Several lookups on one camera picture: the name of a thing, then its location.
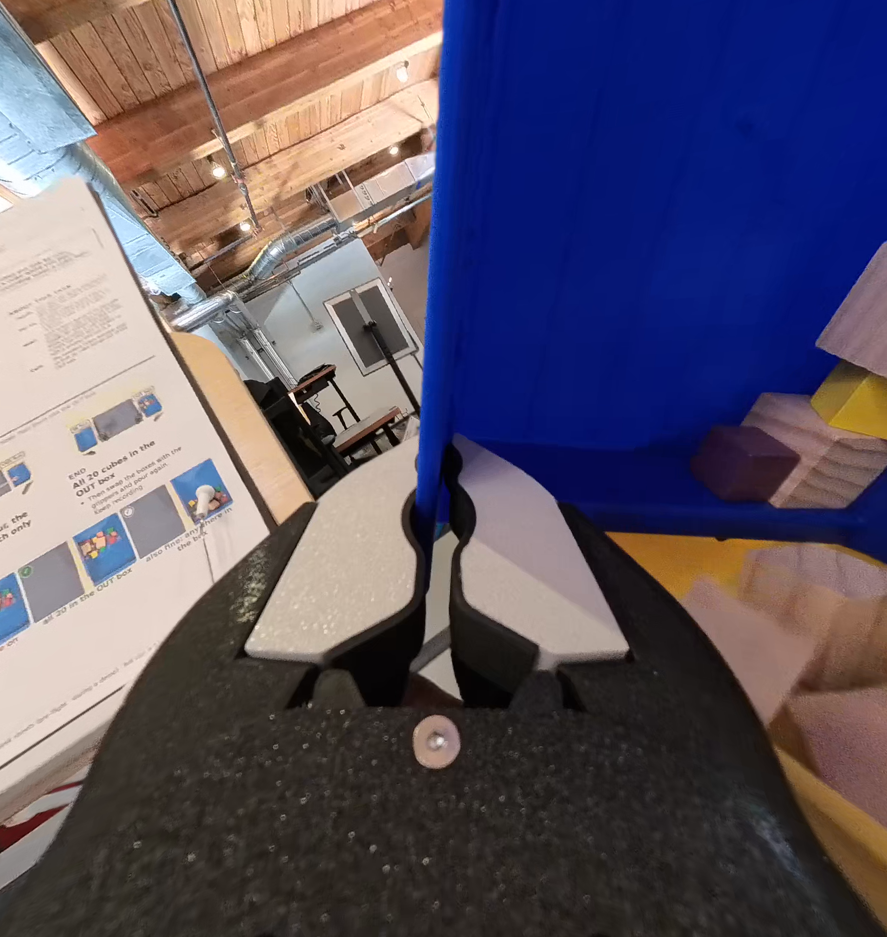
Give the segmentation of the red bag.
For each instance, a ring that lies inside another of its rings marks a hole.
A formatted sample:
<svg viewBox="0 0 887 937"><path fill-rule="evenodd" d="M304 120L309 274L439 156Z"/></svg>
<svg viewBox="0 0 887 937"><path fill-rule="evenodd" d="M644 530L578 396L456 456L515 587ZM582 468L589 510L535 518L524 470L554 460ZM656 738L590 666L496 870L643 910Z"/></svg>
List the red bag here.
<svg viewBox="0 0 887 937"><path fill-rule="evenodd" d="M61 813L78 796L83 782L73 781L40 796L0 826L0 852L10 848Z"/></svg>

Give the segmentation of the small wooden table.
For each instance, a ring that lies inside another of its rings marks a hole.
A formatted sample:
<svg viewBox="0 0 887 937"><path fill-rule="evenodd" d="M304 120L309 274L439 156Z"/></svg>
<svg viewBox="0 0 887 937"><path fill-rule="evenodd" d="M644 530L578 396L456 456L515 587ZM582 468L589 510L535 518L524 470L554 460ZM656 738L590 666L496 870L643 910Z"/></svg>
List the small wooden table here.
<svg viewBox="0 0 887 937"><path fill-rule="evenodd" d="M349 460L353 460L356 452L366 447L382 454L379 438L385 438L391 448L400 444L393 427L402 416L397 406L381 407L338 434L332 442L332 448Z"/></svg>

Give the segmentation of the pile of mixed wooden cubes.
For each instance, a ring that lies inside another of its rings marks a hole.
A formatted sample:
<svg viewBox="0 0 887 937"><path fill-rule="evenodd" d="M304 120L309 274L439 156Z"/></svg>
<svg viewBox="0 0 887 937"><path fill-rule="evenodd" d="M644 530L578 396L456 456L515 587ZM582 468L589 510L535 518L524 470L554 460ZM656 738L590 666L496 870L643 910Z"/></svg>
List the pile of mixed wooden cubes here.
<svg viewBox="0 0 887 937"><path fill-rule="evenodd" d="M837 362L812 396L763 393L707 437L694 471L714 493L846 509L887 470L887 242L816 344ZM762 548L735 594L700 579L684 607L760 719L787 711L820 779L887 829L887 568L824 545Z"/></svg>

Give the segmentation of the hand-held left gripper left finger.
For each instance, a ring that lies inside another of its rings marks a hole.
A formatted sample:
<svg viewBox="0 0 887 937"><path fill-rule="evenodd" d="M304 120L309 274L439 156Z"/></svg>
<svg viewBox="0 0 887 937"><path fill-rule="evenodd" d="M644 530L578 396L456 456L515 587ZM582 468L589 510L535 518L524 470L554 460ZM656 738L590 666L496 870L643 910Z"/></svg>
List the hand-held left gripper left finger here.
<svg viewBox="0 0 887 937"><path fill-rule="evenodd" d="M417 455L417 442L402 442L319 499L248 637L248 656L347 671L368 706L402 703L426 634Z"/></svg>

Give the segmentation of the silver ventilation duct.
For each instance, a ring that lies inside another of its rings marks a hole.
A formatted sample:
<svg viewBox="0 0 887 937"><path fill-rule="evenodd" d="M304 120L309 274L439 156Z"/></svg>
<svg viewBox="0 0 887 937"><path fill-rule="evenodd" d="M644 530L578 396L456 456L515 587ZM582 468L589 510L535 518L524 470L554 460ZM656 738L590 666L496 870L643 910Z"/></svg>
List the silver ventilation duct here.
<svg viewBox="0 0 887 937"><path fill-rule="evenodd" d="M21 198L76 177L98 195L124 254L157 294L198 302L203 290L144 224L87 140L95 134L26 33L0 3L0 184Z"/></svg>
<svg viewBox="0 0 887 937"><path fill-rule="evenodd" d="M226 287L200 299L198 302L179 299L167 306L159 315L171 331L192 332L209 322L218 314L236 305L244 294L256 284L273 275L276 267L289 254L311 244L321 235L339 231L339 222L329 216L316 218L300 228L289 229L271 240L262 248L255 260L240 274L233 277Z"/></svg>

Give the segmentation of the tall standing desk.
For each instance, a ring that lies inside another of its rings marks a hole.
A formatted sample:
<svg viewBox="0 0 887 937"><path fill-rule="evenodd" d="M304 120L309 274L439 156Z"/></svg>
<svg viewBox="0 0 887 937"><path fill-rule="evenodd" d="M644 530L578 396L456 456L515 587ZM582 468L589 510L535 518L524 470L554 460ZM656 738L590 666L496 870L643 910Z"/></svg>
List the tall standing desk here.
<svg viewBox="0 0 887 937"><path fill-rule="evenodd" d="M359 415L343 393L336 381L336 365L320 366L299 379L299 382L289 391L297 408L302 408L302 404L307 403L312 397L316 396L326 387L332 387L332 390L342 401L342 407L336 413L341 416L342 411L346 410L354 422L359 421Z"/></svg>

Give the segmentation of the yellow plastic box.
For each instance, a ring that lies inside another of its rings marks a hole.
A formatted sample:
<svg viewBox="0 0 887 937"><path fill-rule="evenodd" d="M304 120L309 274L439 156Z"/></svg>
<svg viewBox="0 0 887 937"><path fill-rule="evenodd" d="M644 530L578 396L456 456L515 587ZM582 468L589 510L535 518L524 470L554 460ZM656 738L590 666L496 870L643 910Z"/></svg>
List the yellow plastic box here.
<svg viewBox="0 0 887 937"><path fill-rule="evenodd" d="M750 551L785 545L631 532L613 532L610 537L677 599L703 575L733 591ZM887 930L887 828L813 772L807 745L788 711L782 711L767 732L815 837Z"/></svg>

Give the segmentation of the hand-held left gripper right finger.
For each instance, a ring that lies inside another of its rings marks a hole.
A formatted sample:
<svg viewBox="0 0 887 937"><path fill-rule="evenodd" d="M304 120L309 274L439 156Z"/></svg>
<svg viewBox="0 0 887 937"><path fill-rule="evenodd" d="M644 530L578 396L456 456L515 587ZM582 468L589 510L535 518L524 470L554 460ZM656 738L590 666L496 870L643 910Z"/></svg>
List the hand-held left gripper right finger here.
<svg viewBox="0 0 887 937"><path fill-rule="evenodd" d="M630 648L555 497L465 437L449 447L454 673L468 706L507 707L534 673Z"/></svg>

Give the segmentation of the metal ceiling rod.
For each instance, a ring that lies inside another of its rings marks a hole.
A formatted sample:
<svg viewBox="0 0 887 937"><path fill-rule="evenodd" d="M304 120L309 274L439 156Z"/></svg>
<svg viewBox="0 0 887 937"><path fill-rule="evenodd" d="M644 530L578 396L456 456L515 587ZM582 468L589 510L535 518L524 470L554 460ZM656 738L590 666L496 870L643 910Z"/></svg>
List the metal ceiling rod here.
<svg viewBox="0 0 887 937"><path fill-rule="evenodd" d="M196 52L195 47L193 46L189 31L186 27L185 19L182 15L182 12L179 8L179 5L176 1L168 1L168 9L171 17L173 18L176 28L180 34L181 41L186 48L187 55L190 59L191 67L195 76L195 80L203 93L203 98L206 102L208 110L210 111L214 133L216 140L222 145L223 152L225 154L228 169L231 180L234 182L236 187L239 190L239 193L242 195L244 203L248 211L248 225L249 230L258 233L261 230L261 223L259 217L256 213L255 207L252 203L251 196L248 189L248 184L244 178L244 173L242 167L237 160L234 151L231 147L231 142L226 132L224 123L220 112L215 103L215 99L211 92L209 83L206 79L206 76L203 72L201 62L199 60L198 53Z"/></svg>

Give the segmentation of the blue plastic box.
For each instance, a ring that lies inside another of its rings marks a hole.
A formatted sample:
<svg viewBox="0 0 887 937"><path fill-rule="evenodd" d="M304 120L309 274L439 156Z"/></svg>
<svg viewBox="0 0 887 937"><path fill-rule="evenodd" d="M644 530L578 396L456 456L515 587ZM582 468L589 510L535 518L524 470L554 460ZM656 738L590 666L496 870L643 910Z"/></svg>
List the blue plastic box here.
<svg viewBox="0 0 887 937"><path fill-rule="evenodd" d="M828 542L846 509L716 498L689 464L887 241L887 2L444 2L417 512L453 434L602 530Z"/></svg>

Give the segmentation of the grey framed wall panel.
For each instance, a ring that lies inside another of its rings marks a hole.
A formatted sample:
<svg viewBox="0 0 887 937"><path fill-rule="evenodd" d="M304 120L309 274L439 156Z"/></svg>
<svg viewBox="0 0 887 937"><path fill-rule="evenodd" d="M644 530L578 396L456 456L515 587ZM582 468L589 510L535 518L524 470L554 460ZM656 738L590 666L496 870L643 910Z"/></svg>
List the grey framed wall panel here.
<svg viewBox="0 0 887 937"><path fill-rule="evenodd" d="M383 346L396 360L414 356L420 350L410 322L380 278L351 287L323 305L364 377L388 365Z"/></svg>

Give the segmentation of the black tripod stand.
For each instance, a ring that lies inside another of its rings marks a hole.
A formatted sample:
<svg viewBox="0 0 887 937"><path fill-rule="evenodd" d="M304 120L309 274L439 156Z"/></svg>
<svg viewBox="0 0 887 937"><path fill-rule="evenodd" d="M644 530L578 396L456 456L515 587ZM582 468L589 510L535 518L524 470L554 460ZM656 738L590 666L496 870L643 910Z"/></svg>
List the black tripod stand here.
<svg viewBox="0 0 887 937"><path fill-rule="evenodd" d="M394 376L396 377L398 383L408 398L409 403L412 405L413 415L417 418L421 418L422 409L420 402L418 401L413 388L405 378L396 358L394 357L389 345L381 333L379 323L375 322L374 320L367 320L364 324L364 329L371 336L372 340L378 347L384 361L388 364L390 369L392 369Z"/></svg>

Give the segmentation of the wooden board with instruction poster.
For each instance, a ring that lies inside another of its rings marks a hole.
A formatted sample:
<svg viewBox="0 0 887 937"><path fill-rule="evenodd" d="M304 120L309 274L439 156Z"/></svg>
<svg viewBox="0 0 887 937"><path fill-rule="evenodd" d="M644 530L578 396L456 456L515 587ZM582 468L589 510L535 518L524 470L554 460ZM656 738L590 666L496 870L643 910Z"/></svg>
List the wooden board with instruction poster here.
<svg viewBox="0 0 887 937"><path fill-rule="evenodd" d="M88 761L179 620L310 498L84 182L0 215L0 825Z"/></svg>

